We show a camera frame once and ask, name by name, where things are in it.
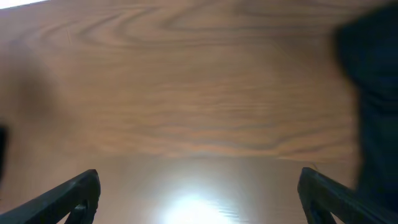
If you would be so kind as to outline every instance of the brown wooden surface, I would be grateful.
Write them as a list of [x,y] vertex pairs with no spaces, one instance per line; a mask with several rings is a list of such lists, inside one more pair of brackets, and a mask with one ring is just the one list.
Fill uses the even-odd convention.
[[1,10],[0,110],[12,127],[1,210],[94,168],[96,223],[161,223],[167,202],[199,188],[230,202],[237,223],[305,223],[303,166],[353,183],[354,95],[330,34],[382,2]]

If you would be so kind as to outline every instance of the wood grain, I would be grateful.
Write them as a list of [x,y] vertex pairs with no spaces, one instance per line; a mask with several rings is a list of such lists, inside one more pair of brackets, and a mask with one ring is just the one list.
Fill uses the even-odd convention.
[[[122,200],[150,223],[169,176],[215,172],[250,183],[232,188],[252,191],[234,202],[248,206],[240,223],[305,223],[292,196],[300,168],[339,167],[356,148],[354,93],[331,33],[384,2],[51,0],[0,11],[0,112],[13,128],[2,209],[97,168],[100,222],[126,218],[112,209]],[[157,183],[169,191],[141,191]]]

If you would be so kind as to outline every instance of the navy garment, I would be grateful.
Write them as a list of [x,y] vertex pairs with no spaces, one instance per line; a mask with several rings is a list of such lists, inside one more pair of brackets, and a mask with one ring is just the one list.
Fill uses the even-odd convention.
[[339,28],[335,44],[359,91],[363,166],[356,191],[398,212],[398,3]]

